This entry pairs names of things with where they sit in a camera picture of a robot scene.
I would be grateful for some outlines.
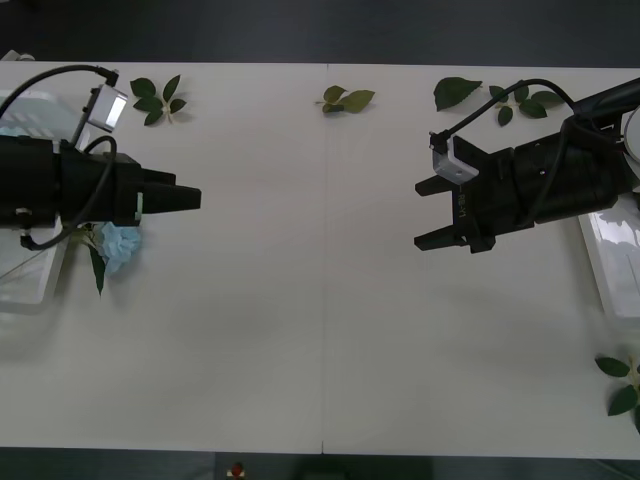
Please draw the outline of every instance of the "robotic arm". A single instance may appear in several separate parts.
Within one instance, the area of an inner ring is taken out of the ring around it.
[[[142,214],[200,208],[198,189],[176,185],[171,173],[147,170],[117,152],[110,136],[96,139],[84,151],[75,145],[86,123],[112,132],[127,101],[115,90],[117,72],[89,65],[60,67],[40,74],[14,91],[0,105],[0,119],[11,103],[45,78],[72,71],[90,71],[106,79],[93,89],[70,141],[59,144],[30,137],[0,136],[0,228],[22,229],[20,243],[29,250],[50,248],[86,222],[140,224]],[[101,143],[106,155],[91,151]],[[43,244],[30,235],[33,227],[53,227],[60,217],[62,232]]]
[[[573,110],[559,133],[491,154],[453,136],[528,85],[550,88]],[[484,252],[497,235],[612,207],[619,195],[640,185],[638,106],[640,78],[579,102],[547,80],[527,80],[452,129],[431,133],[437,176],[418,183],[416,191],[421,196],[451,191],[453,225],[416,237],[415,245],[421,250],[468,245],[471,253]],[[634,110],[623,134],[622,117]]]

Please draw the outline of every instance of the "blue flower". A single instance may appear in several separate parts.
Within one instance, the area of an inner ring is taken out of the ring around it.
[[[140,248],[140,232],[136,227],[116,227],[113,223],[105,223],[100,228],[102,234],[102,255],[107,261],[105,273],[112,275],[122,265],[131,260]]]

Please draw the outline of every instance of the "flower stem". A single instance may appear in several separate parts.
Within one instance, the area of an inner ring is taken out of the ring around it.
[[[640,383],[638,382],[638,370],[636,370],[636,357],[635,355],[629,355],[629,365],[631,366],[631,370],[629,371],[629,379],[633,387],[638,390],[638,386]]]

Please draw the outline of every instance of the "black cable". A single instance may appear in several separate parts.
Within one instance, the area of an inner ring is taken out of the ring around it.
[[[527,216],[521,222],[516,224],[516,227],[518,228],[525,228],[527,225],[532,223],[535,220],[538,213],[540,212],[540,209],[542,208],[542,204],[547,199],[547,194],[549,193],[549,190],[551,190],[551,185],[553,184],[553,181],[556,178],[556,174],[558,173],[558,169],[560,168],[560,163],[562,163],[562,159],[567,153],[567,147],[569,146],[569,137],[567,135],[567,126],[566,126],[568,121],[570,121],[570,119],[567,119],[564,122],[562,122],[562,127],[560,128],[560,142],[558,144],[558,151],[556,152],[556,156],[553,160],[553,164],[551,165],[551,170],[547,175],[547,179],[544,182],[544,185],[542,186],[542,188],[540,189],[538,196],[533,201],[533,205],[531,206],[529,213],[527,213]]]
[[[46,250],[47,248],[51,248],[57,245],[58,243],[60,243],[62,240],[67,238],[69,235],[71,235],[75,231],[75,229],[78,227],[78,225],[86,222],[87,215],[93,208],[93,205],[96,203],[96,200],[98,200],[98,197],[102,193],[102,190],[104,190],[104,187],[107,184],[107,180],[109,179],[109,175],[113,170],[113,165],[116,162],[116,153],[118,151],[118,145],[113,137],[104,135],[102,137],[96,138],[93,142],[87,145],[87,148],[84,149],[84,153],[90,153],[98,145],[105,142],[109,143],[109,145],[111,146],[111,150],[109,151],[109,154],[108,154],[107,165],[104,167],[104,170],[102,171],[102,176],[100,177],[100,180],[98,180],[98,183],[96,184],[96,188],[91,194],[91,196],[89,197],[89,200],[87,200],[87,203],[84,204],[84,207],[82,207],[82,210],[80,210],[80,212],[78,212],[75,218],[70,222],[69,226],[64,227],[62,231],[52,239],[47,240],[46,242],[40,243],[40,244],[34,242],[33,238],[31,238],[31,235],[29,234],[23,235],[20,237],[20,245],[22,245],[24,248],[28,250],[33,250],[33,251]]]
[[[507,97],[510,93],[515,92],[516,90],[518,90],[519,88],[522,87],[528,87],[529,85],[542,85],[543,87],[547,87],[549,89],[551,89],[554,93],[556,93],[560,98],[562,98],[562,100],[569,105],[569,107],[571,107],[571,110],[573,110],[573,107],[575,105],[575,102],[573,101],[573,99],[567,95],[567,93],[562,90],[559,86],[557,86],[555,83],[550,82],[549,80],[544,80],[542,78],[532,78],[531,80],[520,80],[517,83],[514,83],[513,85],[511,85],[509,88],[505,88],[500,95],[493,97],[491,100],[489,100],[487,103],[485,103],[482,107],[480,107],[478,110],[476,110],[475,112],[473,112],[471,115],[469,115],[467,118],[465,118],[464,120],[462,120],[461,122],[459,122],[458,124],[454,125],[453,128],[449,129],[449,130],[444,130],[441,135],[444,135],[444,139],[447,140],[449,138],[451,138],[451,136],[458,132],[459,130],[462,130],[464,127],[466,127],[467,125],[469,125],[471,122],[473,122],[474,120],[476,120],[480,115],[482,115],[483,113],[485,113],[487,110],[489,110],[491,107],[493,107],[496,103],[498,103],[500,100],[504,99],[505,97]]]
[[[98,66],[94,66],[94,65],[66,65],[64,67],[57,67],[57,68],[54,68],[52,70],[48,70],[46,72],[42,72],[42,73],[36,75],[35,77],[27,80],[22,85],[20,85],[18,88],[16,88],[11,93],[11,95],[9,95],[4,100],[4,102],[2,102],[2,105],[0,105],[0,119],[5,114],[5,112],[9,109],[9,106],[16,100],[16,98],[18,98],[20,95],[22,95],[29,88],[34,86],[36,83],[41,82],[42,80],[45,80],[47,78],[53,77],[55,75],[60,75],[62,73],[68,73],[68,72],[93,72],[93,73],[97,73],[98,75],[100,75],[100,76],[102,76],[102,77],[104,77],[106,79],[106,84],[109,85],[110,87],[115,86],[116,82],[118,81],[118,73],[117,72],[108,70],[108,69],[103,68],[103,67],[98,67]]]

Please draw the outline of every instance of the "dark floor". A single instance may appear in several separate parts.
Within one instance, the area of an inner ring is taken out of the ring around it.
[[[0,449],[3,480],[633,480],[640,462]]]
[[[39,60],[640,66],[638,0],[11,0],[0,19],[0,52]]]

